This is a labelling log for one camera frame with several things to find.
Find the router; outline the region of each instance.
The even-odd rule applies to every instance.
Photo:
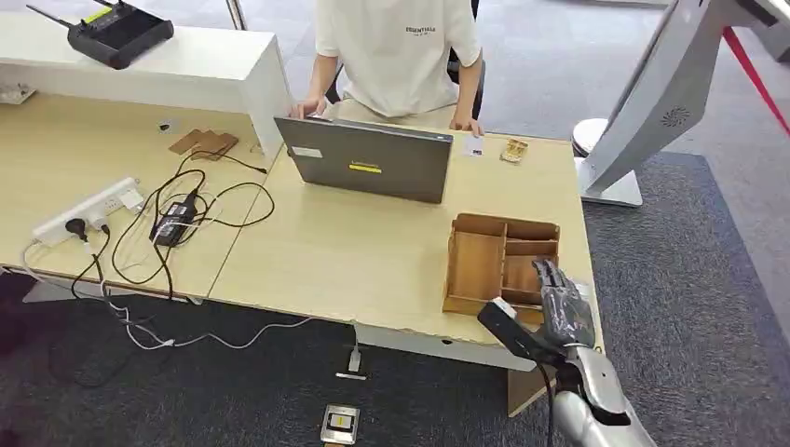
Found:
[[[155,45],[173,36],[170,20],[162,20],[121,0],[104,5],[105,10],[77,25],[59,19],[41,9],[27,5],[31,10],[69,29],[69,45],[89,58],[104,65],[122,70]]]

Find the metal pole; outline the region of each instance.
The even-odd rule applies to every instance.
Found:
[[[241,11],[238,0],[225,0],[225,2],[227,11],[230,12],[230,19],[233,21],[233,27],[237,30],[247,31],[247,21],[244,19],[244,13]]]

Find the wooden organizer box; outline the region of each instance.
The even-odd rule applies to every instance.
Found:
[[[473,315],[501,296],[523,323],[542,324],[538,273],[532,261],[559,264],[560,227],[480,214],[458,214],[450,235],[444,312]]]

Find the yellow sticker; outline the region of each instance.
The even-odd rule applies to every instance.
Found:
[[[348,168],[349,169],[354,169],[354,170],[364,170],[365,172],[373,172],[375,174],[380,174],[381,173],[381,169],[380,168],[374,168],[372,166],[348,165]]]
[[[104,7],[104,8],[102,8],[101,11],[97,12],[96,14],[92,14],[92,15],[84,18],[83,20],[85,22],[87,22],[87,23],[91,23],[92,21],[98,19],[99,17],[103,16],[104,14],[106,14],[106,13],[112,11],[112,10],[113,9],[111,7]]]

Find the gray laptop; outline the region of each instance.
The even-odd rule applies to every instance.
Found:
[[[307,183],[442,202],[452,135],[356,121],[274,119]]]

